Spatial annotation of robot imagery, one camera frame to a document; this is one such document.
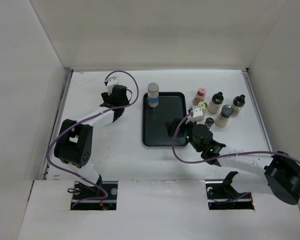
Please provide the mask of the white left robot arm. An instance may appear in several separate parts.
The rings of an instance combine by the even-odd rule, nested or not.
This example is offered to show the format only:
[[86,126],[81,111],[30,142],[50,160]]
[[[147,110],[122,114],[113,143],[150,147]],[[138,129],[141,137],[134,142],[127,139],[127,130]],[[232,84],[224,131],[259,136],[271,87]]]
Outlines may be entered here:
[[53,155],[70,169],[55,166],[70,173],[81,182],[87,183],[85,193],[90,199],[102,195],[102,186],[98,183],[100,175],[89,163],[92,155],[93,133],[120,118],[130,101],[127,87],[115,84],[101,94],[103,103],[94,112],[79,120],[66,119],[62,122],[58,137],[55,139]]

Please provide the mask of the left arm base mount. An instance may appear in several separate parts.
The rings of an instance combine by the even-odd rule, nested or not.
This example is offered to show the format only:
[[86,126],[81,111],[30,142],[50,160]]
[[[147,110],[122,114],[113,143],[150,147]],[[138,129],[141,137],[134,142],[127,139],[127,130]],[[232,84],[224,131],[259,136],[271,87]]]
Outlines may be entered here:
[[97,184],[102,187],[105,194],[95,186],[84,185],[79,181],[67,189],[72,194],[70,209],[72,211],[115,211],[117,209],[118,182],[103,181],[101,177]]

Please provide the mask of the tall jar silver lid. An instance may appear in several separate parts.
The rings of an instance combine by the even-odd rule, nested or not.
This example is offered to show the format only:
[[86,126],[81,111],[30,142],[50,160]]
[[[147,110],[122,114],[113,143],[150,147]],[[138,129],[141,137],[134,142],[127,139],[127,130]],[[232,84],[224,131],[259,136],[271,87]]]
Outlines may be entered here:
[[151,82],[147,86],[147,102],[151,108],[155,108],[159,103],[159,85]]

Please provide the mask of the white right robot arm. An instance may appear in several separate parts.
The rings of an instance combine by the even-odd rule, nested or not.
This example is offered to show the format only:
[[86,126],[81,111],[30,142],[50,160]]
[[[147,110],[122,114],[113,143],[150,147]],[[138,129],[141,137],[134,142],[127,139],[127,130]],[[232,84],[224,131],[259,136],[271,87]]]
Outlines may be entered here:
[[214,201],[224,199],[235,202],[250,193],[275,196],[289,205],[300,200],[300,160],[285,152],[235,150],[213,139],[213,133],[204,124],[194,121],[191,114],[176,118],[165,124],[167,134],[176,138],[185,137],[200,160],[189,161],[180,157],[184,164],[207,163],[220,168],[232,168],[220,183],[210,183],[208,197]]

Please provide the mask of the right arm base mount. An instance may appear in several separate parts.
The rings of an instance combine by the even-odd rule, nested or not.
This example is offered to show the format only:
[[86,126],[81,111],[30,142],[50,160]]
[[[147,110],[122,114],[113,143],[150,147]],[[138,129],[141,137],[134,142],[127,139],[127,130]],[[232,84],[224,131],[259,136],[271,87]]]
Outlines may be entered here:
[[254,210],[252,194],[237,192],[232,186],[237,171],[231,171],[224,179],[205,182],[209,210]]

